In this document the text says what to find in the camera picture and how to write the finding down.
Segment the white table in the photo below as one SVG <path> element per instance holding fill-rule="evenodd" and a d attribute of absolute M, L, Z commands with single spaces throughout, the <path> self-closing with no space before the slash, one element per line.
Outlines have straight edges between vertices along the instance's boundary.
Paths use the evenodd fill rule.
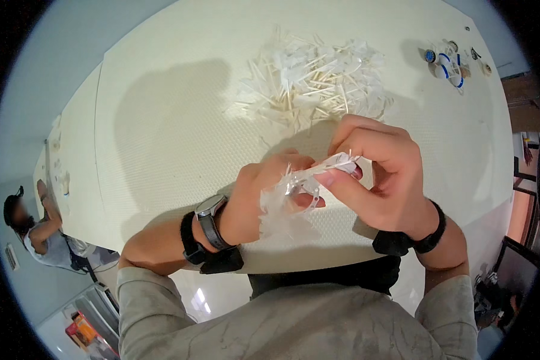
<path fill-rule="evenodd" d="M 108 232 L 106 214 L 98 187 L 94 147 L 94 110 L 101 68 L 102 63 L 84 80 L 50 132 L 48 137 L 50 191 L 53 192 L 60 210 L 65 234 L 94 245 L 121 251 L 123 242 Z M 58 138 L 60 148 L 56 150 L 54 144 Z M 34 182 L 38 179 L 46 182 L 46 157 L 44 147 L 34 169 Z M 64 176 L 66 171 L 70 174 L 70 193 L 67 197 L 63 195 L 60 186 L 62 182 L 60 177 Z M 44 208 L 40 203 L 37 190 L 34 189 L 34 192 L 38 212 L 42 217 Z"/>
<path fill-rule="evenodd" d="M 180 0 L 104 57 L 95 106 L 98 184 L 90 182 L 88 189 L 100 192 L 106 247 L 121 249 L 149 222 L 181 215 L 227 191 L 240 167 L 266 154 L 262 126 L 225 110 L 236 99 L 239 79 L 249 76 L 246 61 L 276 24 L 306 38 L 318 33 L 329 44 L 365 39 L 386 55 L 383 84 L 400 107 L 387 122 L 406 128 L 418 142 L 425 194 L 461 227 L 510 197 L 512 142 L 502 84 L 473 21 L 450 5 Z M 442 39 L 455 40 L 461 51 L 474 47 L 492 75 L 482 75 L 473 62 L 463 96 L 436 79 L 420 49 Z M 279 146 L 320 158 L 332 130 L 323 123 L 312 137 L 295 136 Z M 327 207 L 311 214 L 321 239 L 247 244 L 241 248 L 242 272 L 310 270 L 377 257 L 371 248 L 375 232 L 369 238 L 355 234 L 355 215 L 331 194 L 325 199 Z M 103 232 L 102 226 L 94 229 Z M 101 236 L 92 232 L 95 240 L 83 240 L 98 244 Z"/>

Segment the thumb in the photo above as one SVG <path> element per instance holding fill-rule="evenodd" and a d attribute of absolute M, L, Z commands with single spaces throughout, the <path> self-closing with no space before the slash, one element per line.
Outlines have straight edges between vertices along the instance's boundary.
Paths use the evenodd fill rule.
<path fill-rule="evenodd" d="M 358 180 L 344 171 L 329 169 L 314 175 L 314 178 L 364 220 L 375 216 L 377 209 L 382 207 L 382 198 L 368 191 Z"/>

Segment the hand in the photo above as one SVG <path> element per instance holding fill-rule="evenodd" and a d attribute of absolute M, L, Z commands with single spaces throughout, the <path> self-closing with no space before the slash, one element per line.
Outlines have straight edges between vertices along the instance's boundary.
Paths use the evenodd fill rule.
<path fill-rule="evenodd" d="M 438 212 L 422 192 L 420 149 L 406 130 L 345 115 L 328 155 L 350 150 L 352 155 L 372 160 L 374 185 L 370 190 L 337 169 L 315 175 L 316 180 L 371 227 L 403 232 L 414 240 L 436 231 Z"/>
<path fill-rule="evenodd" d="M 292 171 L 305 170 L 315 161 L 309 156 L 298 154 L 291 148 L 268 158 L 265 162 L 250 163 L 238 173 L 232 196 L 219 218 L 220 235 L 230 245 L 256 241 L 260 237 L 260 191 L 274 186 L 286 173 L 290 164 Z M 301 193 L 292 197 L 298 210 L 312 202 L 312 195 Z M 320 198 L 317 207 L 324 207 Z"/>
<path fill-rule="evenodd" d="M 42 198 L 44 195 L 48 194 L 48 189 L 46 187 L 46 184 L 42 181 L 42 179 L 38 180 L 36 182 L 36 189 L 38 190 L 38 196 Z"/>

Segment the white floor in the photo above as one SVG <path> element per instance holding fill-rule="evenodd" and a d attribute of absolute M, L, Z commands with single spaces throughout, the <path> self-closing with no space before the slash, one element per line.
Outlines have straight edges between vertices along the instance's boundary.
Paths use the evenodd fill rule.
<path fill-rule="evenodd" d="M 512 199 L 463 227 L 468 243 L 470 276 L 485 274 L 495 264 L 506 235 L 512 212 Z M 115 290 L 117 268 L 97 274 Z M 180 270 L 170 276 L 176 283 L 186 311 L 197 322 L 203 322 L 244 305 L 252 294 L 248 276 L 244 274 L 201 275 L 197 271 Z M 424 268 L 410 252 L 402 258 L 400 278 L 390 289 L 393 300 L 414 314 L 424 295 Z"/>

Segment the beard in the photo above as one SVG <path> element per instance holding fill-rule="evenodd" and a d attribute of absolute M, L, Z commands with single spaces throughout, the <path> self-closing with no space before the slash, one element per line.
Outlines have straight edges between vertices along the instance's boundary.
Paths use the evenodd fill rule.
<path fill-rule="evenodd" d="M 28 234 L 30 229 L 36 225 L 34 217 L 29 216 L 25 222 L 14 224 L 13 228 L 22 238 Z"/>

